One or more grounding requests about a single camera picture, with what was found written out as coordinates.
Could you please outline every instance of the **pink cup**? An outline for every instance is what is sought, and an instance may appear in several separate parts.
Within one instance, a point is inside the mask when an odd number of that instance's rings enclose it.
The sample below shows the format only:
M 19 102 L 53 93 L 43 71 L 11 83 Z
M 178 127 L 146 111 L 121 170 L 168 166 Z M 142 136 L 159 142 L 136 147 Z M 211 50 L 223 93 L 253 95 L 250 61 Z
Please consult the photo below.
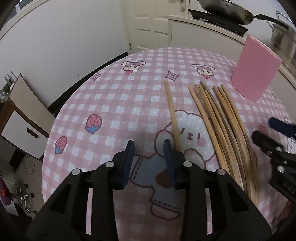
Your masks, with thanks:
M 281 62 L 270 48 L 247 35 L 232 84 L 243 97 L 256 102 L 274 79 Z

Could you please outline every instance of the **pink checkered tablecloth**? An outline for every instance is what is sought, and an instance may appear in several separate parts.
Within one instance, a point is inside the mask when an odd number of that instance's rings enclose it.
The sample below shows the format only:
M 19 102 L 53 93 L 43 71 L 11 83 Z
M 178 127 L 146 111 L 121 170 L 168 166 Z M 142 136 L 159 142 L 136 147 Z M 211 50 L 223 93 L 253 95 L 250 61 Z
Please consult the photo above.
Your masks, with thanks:
M 165 80 L 182 130 L 182 152 L 201 168 L 218 168 L 204 122 L 188 91 L 189 85 L 201 80 L 209 87 L 225 84 L 249 136 L 259 129 L 295 153 L 294 142 L 268 126 L 272 116 L 290 122 L 276 93 L 268 88 L 259 101 L 246 100 L 231 84 L 235 67 L 225 56 L 169 47 L 132 54 L 97 72 L 69 98 L 54 122 L 43 160 L 44 200 L 74 168 L 96 169 L 132 139 L 136 155 L 129 183 L 124 191 L 113 192 L 119 240 L 179 240 L 183 193 L 171 187 L 162 150 L 165 139 L 173 143 Z M 259 210 L 274 228 L 287 200 L 269 185 L 269 157 L 252 147 L 257 160 Z

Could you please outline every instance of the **bundle of chopsticks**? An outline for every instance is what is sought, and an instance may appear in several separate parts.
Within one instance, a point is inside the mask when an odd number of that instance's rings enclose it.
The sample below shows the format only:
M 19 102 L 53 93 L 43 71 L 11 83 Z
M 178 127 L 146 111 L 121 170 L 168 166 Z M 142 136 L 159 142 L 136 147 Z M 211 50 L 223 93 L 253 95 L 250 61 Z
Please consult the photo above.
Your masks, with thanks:
M 202 81 L 188 89 L 205 122 L 220 167 L 225 169 L 253 203 L 258 205 L 253 151 L 228 90 L 224 85 L 213 87 L 219 105 Z

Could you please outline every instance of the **black stove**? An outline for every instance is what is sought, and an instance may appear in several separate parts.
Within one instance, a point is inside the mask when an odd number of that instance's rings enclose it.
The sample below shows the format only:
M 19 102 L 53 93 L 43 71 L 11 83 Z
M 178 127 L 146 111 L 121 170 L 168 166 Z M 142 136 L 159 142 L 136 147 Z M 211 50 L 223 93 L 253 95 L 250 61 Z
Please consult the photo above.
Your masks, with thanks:
M 193 19 L 201 20 L 203 22 L 219 26 L 242 37 L 246 32 L 249 31 L 247 28 L 241 26 L 236 22 L 233 22 L 227 18 L 223 18 L 212 13 L 201 12 L 192 9 L 188 9 L 188 11 L 191 13 Z

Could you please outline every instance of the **frying pan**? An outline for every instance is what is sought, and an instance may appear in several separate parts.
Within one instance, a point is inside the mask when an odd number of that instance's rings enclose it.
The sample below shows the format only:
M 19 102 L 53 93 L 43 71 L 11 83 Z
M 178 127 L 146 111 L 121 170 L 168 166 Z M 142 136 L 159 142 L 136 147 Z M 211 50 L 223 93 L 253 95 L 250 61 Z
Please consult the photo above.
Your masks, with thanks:
M 254 16 L 248 10 L 228 0 L 199 0 L 199 2 L 207 12 L 227 18 L 241 25 L 248 25 L 253 22 L 254 18 L 257 18 L 271 21 L 288 30 L 288 26 L 285 23 L 263 14 Z

